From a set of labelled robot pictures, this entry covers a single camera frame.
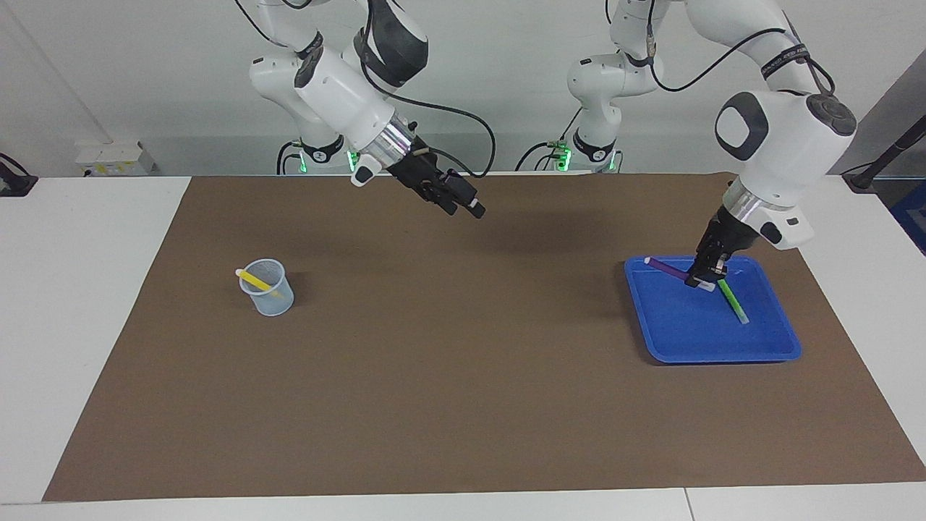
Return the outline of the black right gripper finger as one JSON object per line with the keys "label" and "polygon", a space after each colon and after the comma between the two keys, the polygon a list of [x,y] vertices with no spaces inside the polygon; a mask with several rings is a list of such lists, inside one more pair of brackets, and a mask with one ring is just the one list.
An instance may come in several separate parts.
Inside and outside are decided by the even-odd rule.
{"label": "black right gripper finger", "polygon": [[477,199],[477,189],[459,174],[446,174],[444,188],[451,200],[459,207],[466,208],[474,218],[480,220],[484,217],[485,208]]}
{"label": "black right gripper finger", "polygon": [[453,216],[459,208],[456,194],[447,185],[423,185],[423,199],[436,204],[450,216]]}

